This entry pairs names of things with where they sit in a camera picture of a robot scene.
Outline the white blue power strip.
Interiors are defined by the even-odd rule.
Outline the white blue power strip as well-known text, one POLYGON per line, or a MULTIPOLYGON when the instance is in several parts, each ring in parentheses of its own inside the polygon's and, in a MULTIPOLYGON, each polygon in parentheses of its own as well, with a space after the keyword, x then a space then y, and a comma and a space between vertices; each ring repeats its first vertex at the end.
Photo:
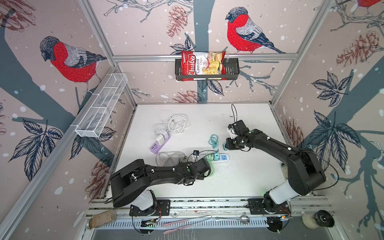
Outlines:
POLYGON ((230 160, 230 156, 228 154, 213 153, 207 155, 205 159, 214 163, 227 163, 230 160))

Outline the purple power strip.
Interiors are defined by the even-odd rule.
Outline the purple power strip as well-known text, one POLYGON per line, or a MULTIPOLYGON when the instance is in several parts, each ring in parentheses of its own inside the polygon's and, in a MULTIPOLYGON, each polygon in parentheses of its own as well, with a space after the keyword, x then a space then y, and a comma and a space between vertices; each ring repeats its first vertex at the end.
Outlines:
POLYGON ((155 155, 158 154, 163 146, 168 142, 169 138, 170 134, 168 133, 159 134, 156 137, 154 144, 150 147, 150 151, 155 155))

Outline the small white plug adapter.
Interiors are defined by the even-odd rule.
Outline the small white plug adapter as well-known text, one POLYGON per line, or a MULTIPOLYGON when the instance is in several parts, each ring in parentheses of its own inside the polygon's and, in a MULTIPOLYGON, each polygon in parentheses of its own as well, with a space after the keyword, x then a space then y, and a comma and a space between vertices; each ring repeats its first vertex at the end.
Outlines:
POLYGON ((156 135, 155 142, 159 145, 163 145, 169 140, 168 128, 165 125, 156 126, 154 134, 156 135))

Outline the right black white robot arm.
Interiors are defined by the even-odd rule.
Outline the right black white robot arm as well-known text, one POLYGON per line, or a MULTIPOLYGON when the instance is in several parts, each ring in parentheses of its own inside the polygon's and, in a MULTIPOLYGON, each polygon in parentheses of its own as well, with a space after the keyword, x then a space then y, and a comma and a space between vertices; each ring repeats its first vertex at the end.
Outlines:
POLYGON ((263 208, 275 213, 281 205, 298 196, 306 196, 326 182, 326 175, 315 152, 279 142, 258 129, 249 130, 242 120, 228 125, 225 148, 255 148, 281 161, 288 169, 288 179, 264 194, 263 208))

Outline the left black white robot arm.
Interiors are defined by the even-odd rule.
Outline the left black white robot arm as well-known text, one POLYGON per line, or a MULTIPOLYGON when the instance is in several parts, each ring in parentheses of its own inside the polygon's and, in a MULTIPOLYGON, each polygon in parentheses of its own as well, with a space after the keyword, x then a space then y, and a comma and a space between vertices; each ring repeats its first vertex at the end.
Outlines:
POLYGON ((143 193, 150 186, 175 184, 191 186, 196 180, 204 180, 211 174, 211 166, 204 158, 196 162, 179 162, 174 166, 159 167, 145 164, 137 159, 110 177, 114 208, 121 208, 137 201, 135 207, 145 211, 156 206, 152 192, 143 193))

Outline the pink chopsticks pair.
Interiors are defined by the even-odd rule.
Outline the pink chopsticks pair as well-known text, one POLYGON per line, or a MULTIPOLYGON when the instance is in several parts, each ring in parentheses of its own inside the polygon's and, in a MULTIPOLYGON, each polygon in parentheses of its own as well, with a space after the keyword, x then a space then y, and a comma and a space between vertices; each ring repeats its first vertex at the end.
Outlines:
POLYGON ((167 234, 179 231, 179 230, 187 229, 187 228, 189 228, 195 224, 209 220, 211 218, 212 218, 212 216, 202 216, 202 217, 187 218, 187 219, 182 219, 182 220, 178 220, 178 221, 173 221, 170 223, 165 223, 165 224, 163 224, 163 227, 167 227, 167 228, 173 227, 173 229, 169 229, 169 230, 164 231, 164 235, 167 235, 167 234))

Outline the metal spoon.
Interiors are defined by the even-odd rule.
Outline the metal spoon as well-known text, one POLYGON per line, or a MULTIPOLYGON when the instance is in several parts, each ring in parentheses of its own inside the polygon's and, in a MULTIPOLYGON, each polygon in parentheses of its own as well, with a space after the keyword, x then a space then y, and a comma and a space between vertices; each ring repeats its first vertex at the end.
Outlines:
POLYGON ((244 225, 247 225, 250 223, 250 218, 246 215, 241 215, 240 217, 238 218, 222 218, 222 217, 216 217, 215 218, 215 221, 219 222, 219 221, 238 221, 240 222, 241 224, 244 224, 244 225))

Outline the red Chuba cassava chips bag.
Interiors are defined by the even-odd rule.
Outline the red Chuba cassava chips bag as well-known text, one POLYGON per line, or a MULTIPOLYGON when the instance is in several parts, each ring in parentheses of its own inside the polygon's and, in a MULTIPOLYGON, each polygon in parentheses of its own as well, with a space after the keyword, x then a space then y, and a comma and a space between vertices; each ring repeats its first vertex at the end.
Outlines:
POLYGON ((192 52, 182 51, 181 68, 183 78, 181 81, 203 80, 196 79, 203 75, 224 75, 226 70, 223 61, 226 52, 192 52))

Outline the black white tape roll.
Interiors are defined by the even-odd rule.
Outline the black white tape roll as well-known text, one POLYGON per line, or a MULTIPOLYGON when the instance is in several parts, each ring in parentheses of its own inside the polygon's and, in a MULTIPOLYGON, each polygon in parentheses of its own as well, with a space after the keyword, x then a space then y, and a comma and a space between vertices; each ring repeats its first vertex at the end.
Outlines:
POLYGON ((303 214, 302 221, 307 228, 312 230, 319 227, 332 228, 335 225, 334 217, 325 210, 319 210, 310 214, 303 214))

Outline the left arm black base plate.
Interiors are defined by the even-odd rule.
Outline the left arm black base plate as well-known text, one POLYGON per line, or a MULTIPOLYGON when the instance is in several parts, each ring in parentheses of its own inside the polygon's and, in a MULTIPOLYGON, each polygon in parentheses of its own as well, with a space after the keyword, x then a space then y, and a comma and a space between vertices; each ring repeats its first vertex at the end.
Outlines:
POLYGON ((147 201, 140 203, 135 200, 131 203, 130 213, 131 217, 145 217, 145 216, 169 216, 171 201, 168 199, 160 199, 154 201, 147 201))

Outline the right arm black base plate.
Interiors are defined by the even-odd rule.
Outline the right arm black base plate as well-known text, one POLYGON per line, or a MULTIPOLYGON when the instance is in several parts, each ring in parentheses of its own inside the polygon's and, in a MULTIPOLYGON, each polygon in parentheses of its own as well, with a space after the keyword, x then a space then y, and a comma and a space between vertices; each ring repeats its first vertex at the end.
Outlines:
POLYGON ((245 207, 250 210, 252 215, 290 215, 291 209, 288 202, 280 205, 273 201, 263 198, 248 199, 245 207))

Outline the black wall basket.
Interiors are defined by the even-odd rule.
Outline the black wall basket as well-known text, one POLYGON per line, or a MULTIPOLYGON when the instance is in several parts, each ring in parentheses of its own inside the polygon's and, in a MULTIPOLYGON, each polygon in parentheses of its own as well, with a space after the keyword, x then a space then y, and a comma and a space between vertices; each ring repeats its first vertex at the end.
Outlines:
POLYGON ((220 75, 183 75, 182 74, 182 60, 176 59, 175 62, 175 76, 177 81, 187 81, 192 79, 193 81, 202 81, 202 80, 237 80, 240 74, 239 59, 234 58, 225 58, 223 62, 223 71, 225 74, 220 75))

